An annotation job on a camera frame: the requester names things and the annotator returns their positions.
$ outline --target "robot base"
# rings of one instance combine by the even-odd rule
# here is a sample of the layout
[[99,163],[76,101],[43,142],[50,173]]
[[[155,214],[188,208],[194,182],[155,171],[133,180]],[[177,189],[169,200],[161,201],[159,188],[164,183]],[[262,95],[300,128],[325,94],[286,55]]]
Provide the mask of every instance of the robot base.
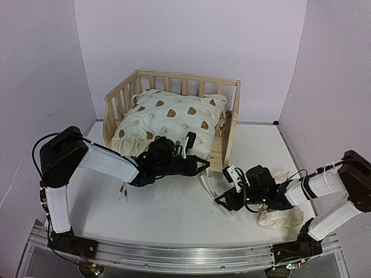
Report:
[[66,233],[52,232],[48,247],[56,251],[72,254],[86,259],[94,259],[98,242],[92,239],[75,236],[72,229]]
[[316,241],[308,235],[308,227],[313,218],[308,220],[300,229],[295,242],[286,242],[274,244],[271,251],[274,254],[274,263],[276,265],[300,261],[322,253],[321,241]]

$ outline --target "white pillow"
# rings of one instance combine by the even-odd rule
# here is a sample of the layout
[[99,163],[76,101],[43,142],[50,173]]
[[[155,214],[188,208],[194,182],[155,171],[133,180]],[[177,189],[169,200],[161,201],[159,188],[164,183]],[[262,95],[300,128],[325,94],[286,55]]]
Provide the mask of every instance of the white pillow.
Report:
[[197,137],[188,154],[206,159],[226,103],[226,97],[218,94],[195,97],[157,89],[144,91],[116,129],[111,148],[137,156],[156,136],[166,136],[177,144],[191,131]]

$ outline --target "white cloth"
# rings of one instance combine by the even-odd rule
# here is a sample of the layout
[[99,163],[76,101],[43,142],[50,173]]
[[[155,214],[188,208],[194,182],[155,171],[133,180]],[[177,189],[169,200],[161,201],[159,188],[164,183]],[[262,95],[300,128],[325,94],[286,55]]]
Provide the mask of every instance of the white cloth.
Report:
[[116,129],[111,148],[137,156],[156,136],[166,136],[177,144],[191,131],[197,137],[188,154],[206,159],[226,102],[227,98],[218,94],[196,97],[155,89],[144,91]]
[[[280,184],[288,179],[290,172],[277,172],[273,178],[277,184]],[[300,226],[303,223],[304,213],[297,207],[284,211],[268,211],[265,210],[266,205],[259,206],[260,210],[264,210],[257,217],[256,223],[267,229],[276,228],[293,228]]]

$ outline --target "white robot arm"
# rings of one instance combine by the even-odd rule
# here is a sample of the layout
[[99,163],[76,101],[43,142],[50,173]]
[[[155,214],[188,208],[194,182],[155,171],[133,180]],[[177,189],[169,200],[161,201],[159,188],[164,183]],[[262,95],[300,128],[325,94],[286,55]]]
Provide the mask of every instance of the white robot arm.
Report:
[[243,206],[252,211],[249,204],[287,210],[327,194],[345,193],[344,199],[330,211],[307,221],[295,242],[273,245],[276,264],[293,255],[301,259],[320,254],[321,241],[326,235],[352,217],[371,211],[371,164],[355,151],[347,151],[340,162],[282,184],[276,184],[269,170],[260,165],[248,170],[246,177],[234,166],[225,168],[223,174],[234,187],[215,201],[230,211]]
[[[35,161],[36,146],[55,136],[40,149],[41,170]],[[73,233],[67,203],[67,185],[77,167],[92,169],[143,187],[167,175],[195,176],[210,166],[206,160],[186,155],[196,134],[189,132],[179,146],[165,137],[157,137],[148,151],[138,158],[122,156],[82,136],[74,126],[61,133],[41,138],[32,150],[32,158],[41,176],[40,199],[46,217],[53,227],[49,247],[54,250],[94,258],[97,241],[76,237]]]

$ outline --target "white floor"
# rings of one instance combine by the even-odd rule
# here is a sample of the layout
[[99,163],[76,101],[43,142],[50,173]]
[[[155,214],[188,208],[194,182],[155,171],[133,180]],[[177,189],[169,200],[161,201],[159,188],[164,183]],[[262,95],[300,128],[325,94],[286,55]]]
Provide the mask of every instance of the white floor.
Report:
[[[103,123],[89,138],[103,144]],[[297,169],[275,126],[238,125],[231,164],[246,171],[261,164],[272,173]],[[218,194],[231,187],[221,174],[210,179]],[[162,246],[227,246],[294,240],[300,230],[268,230],[245,209],[233,219],[215,205],[199,177],[166,177],[144,188],[128,188],[128,202],[117,202],[121,182],[92,170],[78,169],[68,186],[72,227],[76,235],[123,243]],[[309,202],[299,206],[304,221],[314,216]]]

